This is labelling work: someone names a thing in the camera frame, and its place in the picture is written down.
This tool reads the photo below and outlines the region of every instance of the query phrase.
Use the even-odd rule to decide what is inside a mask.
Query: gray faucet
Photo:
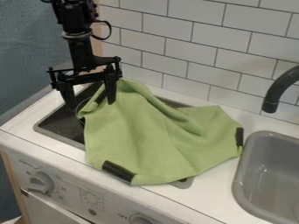
[[[299,66],[289,69],[272,84],[261,109],[269,114],[275,113],[284,91],[297,81],[299,81]]]

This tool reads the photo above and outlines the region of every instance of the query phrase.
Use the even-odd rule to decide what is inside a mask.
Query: green microfiber cloth
[[[172,108],[144,85],[121,79],[117,100],[95,102],[101,87],[79,112],[85,117],[87,162],[102,170],[106,161],[132,173],[132,185],[165,184],[198,175],[242,149],[240,125],[219,106]]]

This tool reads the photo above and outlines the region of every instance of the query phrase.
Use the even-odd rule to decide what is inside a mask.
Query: washing machine knob
[[[155,224],[154,221],[150,220],[149,218],[143,217],[139,214],[135,214],[130,218],[131,224]]]
[[[55,185],[48,174],[38,171],[30,178],[28,191],[34,193],[51,194]]]

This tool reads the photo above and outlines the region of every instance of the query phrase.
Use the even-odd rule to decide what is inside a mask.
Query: cable
[[[40,0],[42,1],[43,3],[46,3],[46,4],[50,4],[52,2],[52,0]]]
[[[109,28],[109,34],[108,34],[105,38],[101,38],[101,37],[98,37],[98,36],[96,36],[96,35],[92,35],[92,37],[93,37],[94,39],[98,39],[98,40],[106,40],[106,39],[108,39],[108,38],[111,37],[111,34],[112,34],[112,25],[111,25],[108,21],[106,21],[106,20],[98,20],[98,19],[95,19],[94,22],[95,22],[95,23],[99,23],[99,24],[104,24],[104,25],[106,25],[106,26]]]

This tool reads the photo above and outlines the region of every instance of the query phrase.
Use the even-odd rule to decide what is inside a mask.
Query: gray sink basin
[[[233,196],[250,214],[277,224],[299,223],[299,139],[253,133],[233,181]]]

